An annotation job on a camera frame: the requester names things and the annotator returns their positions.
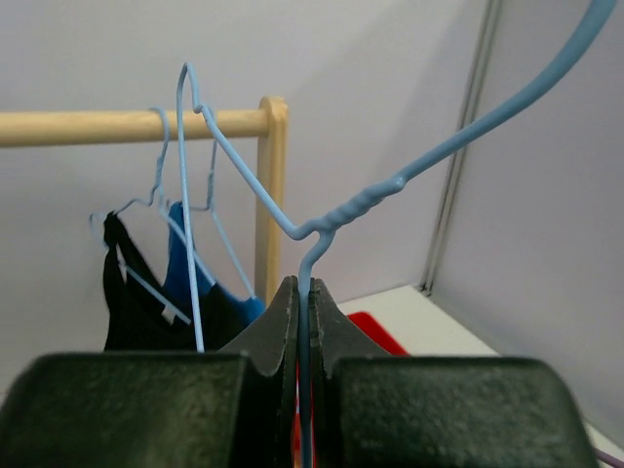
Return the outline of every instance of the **table surface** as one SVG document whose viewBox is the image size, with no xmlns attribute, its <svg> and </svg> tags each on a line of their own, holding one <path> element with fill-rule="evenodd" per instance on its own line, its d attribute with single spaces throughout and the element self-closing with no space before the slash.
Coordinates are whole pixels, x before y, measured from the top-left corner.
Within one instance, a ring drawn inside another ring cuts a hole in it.
<svg viewBox="0 0 624 468">
<path fill-rule="evenodd" d="M 498 354 L 410 286 L 343 302 L 338 307 L 345 314 L 369 312 L 412 355 Z M 594 447 L 624 459 L 624 450 L 591 424 L 586 423 L 586 427 Z"/>
</svg>

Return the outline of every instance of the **red object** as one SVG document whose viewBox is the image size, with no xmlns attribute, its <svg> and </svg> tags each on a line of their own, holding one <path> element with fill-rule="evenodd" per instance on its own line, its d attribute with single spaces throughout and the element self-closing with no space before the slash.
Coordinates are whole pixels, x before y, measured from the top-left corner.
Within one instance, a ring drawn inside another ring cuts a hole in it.
<svg viewBox="0 0 624 468">
<path fill-rule="evenodd" d="M 356 312 L 355 314 L 347 315 L 349 320 L 353 322 L 353 324 L 364 332 L 370 339 L 372 339 L 375 343 L 385 349 L 388 353 L 393 356 L 407 356 L 408 352 L 401 346 L 396 339 L 392 337 L 392 335 L 385 330 L 368 312 Z M 297 393 L 297 412 L 295 415 L 295 425 L 294 430 L 292 431 L 292 448 L 293 453 L 296 453 L 296 456 L 299 456 L 299 398 Z"/>
</svg>

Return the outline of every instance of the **white wall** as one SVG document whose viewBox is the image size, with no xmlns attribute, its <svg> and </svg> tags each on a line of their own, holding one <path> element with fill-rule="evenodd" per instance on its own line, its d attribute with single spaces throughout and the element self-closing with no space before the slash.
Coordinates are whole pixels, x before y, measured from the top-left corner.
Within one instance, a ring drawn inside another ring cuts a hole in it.
<svg viewBox="0 0 624 468">
<path fill-rule="evenodd" d="M 193 61 L 216 108 L 286 97 L 291 109 L 286 211 L 299 222 L 389 176 L 450 135 L 457 120 L 483 1 L 257 2 L 55 0 L 11 2 L 0 16 L 2 110 L 173 108 L 176 80 Z M 237 143 L 254 164 L 255 142 Z M 107 313 L 103 252 L 87 216 L 144 195 L 159 144 L 3 150 L 0 158 L 0 391 L 33 356 L 101 349 Z M 192 198 L 205 193 L 210 146 L 189 144 Z M 217 203 L 253 271 L 254 198 L 224 159 Z M 444 167 L 415 181 L 340 232 L 315 273 L 337 299 L 419 277 Z M 178 194 L 176 148 L 167 192 Z M 154 211 L 125 220 L 155 270 L 167 229 Z M 241 292 L 207 217 L 198 248 Z M 283 274 L 306 246 L 285 242 Z"/>
<path fill-rule="evenodd" d="M 480 114 L 563 45 L 587 0 L 504 2 Z M 555 89 L 475 142 L 434 298 L 559 371 L 624 444 L 624 6 Z"/>
</svg>

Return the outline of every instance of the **wooden clothes rack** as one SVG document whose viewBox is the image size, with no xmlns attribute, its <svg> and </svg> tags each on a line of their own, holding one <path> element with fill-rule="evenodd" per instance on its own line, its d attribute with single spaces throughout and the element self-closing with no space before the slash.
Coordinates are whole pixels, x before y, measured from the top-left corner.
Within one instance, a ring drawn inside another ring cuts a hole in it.
<svg viewBox="0 0 624 468">
<path fill-rule="evenodd" d="M 171 138 L 177 139 L 176 113 L 167 112 Z M 284 203 L 289 113 L 281 97 L 263 97 L 259 109 L 216 114 L 226 137 L 257 137 L 256 176 L 275 203 Z M 211 138 L 201 114 L 184 112 L 185 139 Z M 159 141 L 164 129 L 152 111 L 0 112 L 0 147 Z M 270 302 L 280 282 L 282 230 L 257 201 L 255 205 L 254 289 Z"/>
</svg>

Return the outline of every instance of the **hanging clothes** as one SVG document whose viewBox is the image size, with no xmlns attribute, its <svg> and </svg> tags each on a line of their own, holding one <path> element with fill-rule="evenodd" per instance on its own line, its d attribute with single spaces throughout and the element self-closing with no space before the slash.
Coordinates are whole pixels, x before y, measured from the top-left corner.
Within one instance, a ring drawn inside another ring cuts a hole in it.
<svg viewBox="0 0 624 468">
<path fill-rule="evenodd" d="M 178 317 L 170 323 L 163 317 L 165 306 L 158 299 L 131 276 L 124 279 L 118 249 L 125 263 L 140 278 L 192 317 L 190 306 L 177 303 L 159 284 L 126 227 L 113 213 L 104 222 L 104 242 L 108 253 L 104 260 L 103 286 L 110 314 L 104 351 L 194 351 L 192 324 L 186 325 Z M 200 295 L 200 310 L 207 350 L 221 348 L 246 327 L 238 310 L 218 285 Z"/>
<path fill-rule="evenodd" d="M 184 211 L 181 202 L 172 204 L 169 210 L 169 216 L 184 231 Z M 200 268 L 197 271 L 197 289 L 200 295 L 208 294 L 214 286 L 202 274 Z M 188 305 L 191 302 L 191 288 L 188 280 L 188 261 L 186 257 L 186 247 L 182 241 L 174 233 L 170 226 L 169 229 L 169 265 L 167 267 L 167 276 L 164 283 L 165 291 L 168 296 L 172 297 L 177 303 Z M 241 300 L 228 291 L 226 288 L 220 288 L 223 294 L 230 301 L 232 307 L 237 311 L 241 320 L 245 325 L 249 325 L 264 312 L 264 302 L 257 297 L 250 297 Z"/>
</svg>

